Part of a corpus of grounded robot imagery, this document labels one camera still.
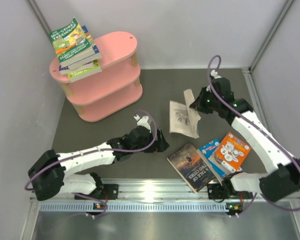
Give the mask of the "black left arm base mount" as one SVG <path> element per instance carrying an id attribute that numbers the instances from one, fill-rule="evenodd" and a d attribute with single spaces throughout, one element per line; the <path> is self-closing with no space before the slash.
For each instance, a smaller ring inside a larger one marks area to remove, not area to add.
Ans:
<path id="1" fill-rule="evenodd" d="M 95 185 L 88 185 L 87 187 L 76 190 L 74 198 L 76 200 L 116 200 L 118 198 L 119 185 L 118 184 L 104 184 L 101 188 Z"/>

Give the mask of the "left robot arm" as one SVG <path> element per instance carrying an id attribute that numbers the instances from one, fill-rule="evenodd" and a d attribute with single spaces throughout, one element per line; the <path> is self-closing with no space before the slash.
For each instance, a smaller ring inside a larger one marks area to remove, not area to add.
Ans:
<path id="1" fill-rule="evenodd" d="M 47 150 L 28 171 L 32 191 L 38 201 L 61 194 L 75 194 L 77 200 L 97 199 L 105 188 L 101 177 L 95 172 L 81 174 L 82 171 L 125 161 L 138 152 L 164 152 L 169 146 L 161 129 L 153 135 L 150 129 L 138 126 L 92 148 L 69 153 Z"/>

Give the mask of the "blue 91-Storey Treehouse book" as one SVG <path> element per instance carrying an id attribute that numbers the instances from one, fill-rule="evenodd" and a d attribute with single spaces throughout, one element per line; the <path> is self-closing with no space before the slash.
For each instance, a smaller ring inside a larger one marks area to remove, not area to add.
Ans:
<path id="1" fill-rule="evenodd" d="M 96 57 L 96 59 L 102 58 L 102 55 L 101 55 L 101 53 L 100 53 L 100 51 L 99 51 L 99 49 L 98 49 L 98 47 L 97 47 L 97 45 L 96 45 L 94 39 L 92 38 L 90 32 L 88 31 L 88 28 L 87 28 L 85 25 L 83 25 L 83 26 L 82 26 L 82 29 L 83 29 L 83 31 L 84 31 L 84 34 L 85 34 L 86 39 L 88 39 L 88 41 L 89 41 L 90 44 L 91 44 L 91 48 L 88 49 L 87 51 L 85 51 L 85 52 L 83 53 L 83 57 L 84 57 L 85 59 L 86 59 L 86 58 L 89 58 L 89 57 Z"/>

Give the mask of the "light blue maze activity book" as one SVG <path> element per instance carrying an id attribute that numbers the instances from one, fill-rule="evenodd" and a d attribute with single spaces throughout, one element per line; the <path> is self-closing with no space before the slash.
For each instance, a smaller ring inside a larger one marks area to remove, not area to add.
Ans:
<path id="1" fill-rule="evenodd" d="M 186 89 L 183 95 L 185 104 L 172 100 L 169 102 L 169 132 L 198 139 L 200 137 L 198 122 L 201 116 L 196 110 L 190 108 L 195 101 L 193 92 L 191 89 Z"/>

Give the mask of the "purple 52-Storey Treehouse book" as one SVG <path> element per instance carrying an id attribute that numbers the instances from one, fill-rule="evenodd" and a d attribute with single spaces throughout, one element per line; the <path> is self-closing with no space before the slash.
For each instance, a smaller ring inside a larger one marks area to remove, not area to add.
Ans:
<path id="1" fill-rule="evenodd" d="M 78 66 L 65 66 L 65 67 L 62 67 L 61 65 L 59 66 L 59 73 L 61 75 L 66 75 L 66 74 L 70 74 L 70 73 L 74 73 L 74 72 L 78 72 L 78 71 L 82 71 L 82 70 L 86 70 L 86 69 L 91 69 L 94 67 L 94 62 L 93 61 L 90 61 L 86 64 L 83 64 L 83 65 L 78 65 Z"/>

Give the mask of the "dark Tale of Two Cities book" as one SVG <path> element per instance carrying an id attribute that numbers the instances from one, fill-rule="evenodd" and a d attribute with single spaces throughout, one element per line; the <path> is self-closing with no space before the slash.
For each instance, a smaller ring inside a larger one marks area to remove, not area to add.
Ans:
<path id="1" fill-rule="evenodd" d="M 192 144 L 167 157 L 168 162 L 194 193 L 204 188 L 215 175 Z"/>

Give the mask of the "blue cartoon paperback book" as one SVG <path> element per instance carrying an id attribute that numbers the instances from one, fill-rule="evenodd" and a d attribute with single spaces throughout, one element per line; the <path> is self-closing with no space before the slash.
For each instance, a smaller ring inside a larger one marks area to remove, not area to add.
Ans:
<path id="1" fill-rule="evenodd" d="M 202 160 L 206 163 L 210 171 L 213 173 L 214 177 L 217 179 L 217 181 L 222 184 L 222 181 L 224 177 L 226 176 L 226 173 L 224 170 L 222 170 L 219 166 L 217 166 L 213 160 L 213 153 L 218 148 L 220 144 L 220 141 L 216 138 L 205 145 L 199 147 L 197 149 L 198 154 L 202 158 Z"/>

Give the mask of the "green 104-Storey Treehouse book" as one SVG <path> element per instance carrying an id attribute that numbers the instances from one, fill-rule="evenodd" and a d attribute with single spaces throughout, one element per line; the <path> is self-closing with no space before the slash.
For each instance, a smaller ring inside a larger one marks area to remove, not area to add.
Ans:
<path id="1" fill-rule="evenodd" d="M 59 64 L 69 66 L 95 53 L 92 40 L 88 38 L 74 17 L 71 22 L 49 33 Z"/>

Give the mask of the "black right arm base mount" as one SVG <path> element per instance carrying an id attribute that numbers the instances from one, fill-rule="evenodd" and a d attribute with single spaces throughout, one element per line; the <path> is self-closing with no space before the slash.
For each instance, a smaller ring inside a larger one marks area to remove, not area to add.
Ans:
<path id="1" fill-rule="evenodd" d="M 252 195 L 248 192 L 229 193 L 219 183 L 209 183 L 207 185 L 208 199 L 217 203 L 222 203 L 224 200 L 244 200 L 251 199 Z"/>

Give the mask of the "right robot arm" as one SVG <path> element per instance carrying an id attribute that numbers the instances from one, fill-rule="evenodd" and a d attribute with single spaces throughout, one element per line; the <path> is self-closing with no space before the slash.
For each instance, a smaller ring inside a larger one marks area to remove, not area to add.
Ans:
<path id="1" fill-rule="evenodd" d="M 243 191 L 254 192 L 274 203 L 300 191 L 300 158 L 273 138 L 245 99 L 235 99 L 227 78 L 210 76 L 208 81 L 190 108 L 204 114 L 218 113 L 247 141 L 266 170 L 264 175 L 233 173 L 223 185 L 224 194 L 233 199 Z"/>

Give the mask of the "lime 65-Storey Treehouse book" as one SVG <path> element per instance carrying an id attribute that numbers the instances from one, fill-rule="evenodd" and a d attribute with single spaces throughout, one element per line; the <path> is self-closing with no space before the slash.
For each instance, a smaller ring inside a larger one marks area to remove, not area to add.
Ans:
<path id="1" fill-rule="evenodd" d="M 83 69 L 80 71 L 68 73 L 67 77 L 68 77 L 68 80 L 71 83 L 73 83 L 73 82 L 76 82 L 78 80 L 84 79 L 86 77 L 89 77 L 91 75 L 94 75 L 94 74 L 100 73 L 100 72 L 102 72 L 101 65 L 98 60 L 94 60 L 92 68 L 87 68 L 87 69 Z"/>

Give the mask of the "orange paperback book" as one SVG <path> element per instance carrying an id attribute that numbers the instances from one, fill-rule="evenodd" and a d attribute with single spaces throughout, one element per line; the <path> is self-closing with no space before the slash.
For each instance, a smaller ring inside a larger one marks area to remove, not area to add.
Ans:
<path id="1" fill-rule="evenodd" d="M 209 160 L 222 167 L 227 174 L 238 172 L 251 151 L 251 146 L 229 132 L 219 143 Z"/>

